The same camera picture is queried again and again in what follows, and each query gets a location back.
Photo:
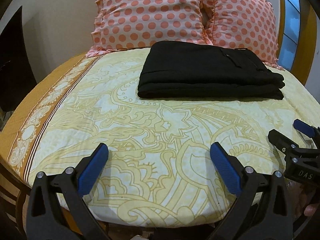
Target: black fabric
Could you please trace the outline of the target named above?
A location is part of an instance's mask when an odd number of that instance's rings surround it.
[[[283,99],[279,90],[283,80],[248,49],[160,41],[151,47],[145,61],[138,96]]]

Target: pillowcase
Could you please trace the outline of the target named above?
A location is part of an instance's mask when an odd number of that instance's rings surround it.
[[[276,18],[266,0],[203,0],[213,45],[248,48],[263,62],[276,64]]]
[[[87,57],[152,46],[157,41],[210,44],[201,0],[97,0],[94,45]]]

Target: mattress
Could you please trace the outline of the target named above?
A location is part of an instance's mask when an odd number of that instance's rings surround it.
[[[266,174],[285,168],[284,154],[268,141],[270,130],[313,147],[292,124],[299,118],[320,125],[320,105],[290,72],[270,68],[284,76],[283,100],[142,100],[137,85],[149,51],[79,55],[58,67],[0,133],[2,158],[32,185],[39,171],[75,167],[103,142],[109,160],[84,197],[95,217],[180,227],[221,220],[235,200],[210,160],[213,142]]]

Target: screw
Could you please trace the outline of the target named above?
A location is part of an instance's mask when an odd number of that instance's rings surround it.
[[[73,171],[74,171],[74,168],[73,167],[68,167],[68,168],[66,168],[66,174],[71,174],[71,173],[73,173]]]
[[[247,166],[247,167],[245,168],[245,171],[246,171],[247,173],[251,174],[251,173],[254,172],[254,169],[253,169],[252,167],[250,167],[250,166]]]
[[[281,178],[282,177],[282,173],[280,171],[276,171],[275,172],[275,175],[278,177],[278,178]]]
[[[44,175],[44,172],[43,171],[40,171],[37,173],[37,178],[41,179]]]

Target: blue pad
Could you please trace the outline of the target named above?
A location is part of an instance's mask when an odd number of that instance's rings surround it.
[[[78,179],[78,193],[80,197],[83,197],[84,195],[88,195],[90,193],[99,174],[106,165],[108,157],[108,147],[107,145],[102,144]]]
[[[308,136],[309,138],[313,138],[316,136],[315,130],[310,125],[306,124],[305,122],[299,119],[296,119],[293,122],[293,127],[299,132],[302,132],[303,134]]]
[[[241,195],[241,179],[228,160],[228,154],[215,142],[210,147],[210,158],[218,170],[224,184],[227,186],[228,191],[231,194],[239,197]]]

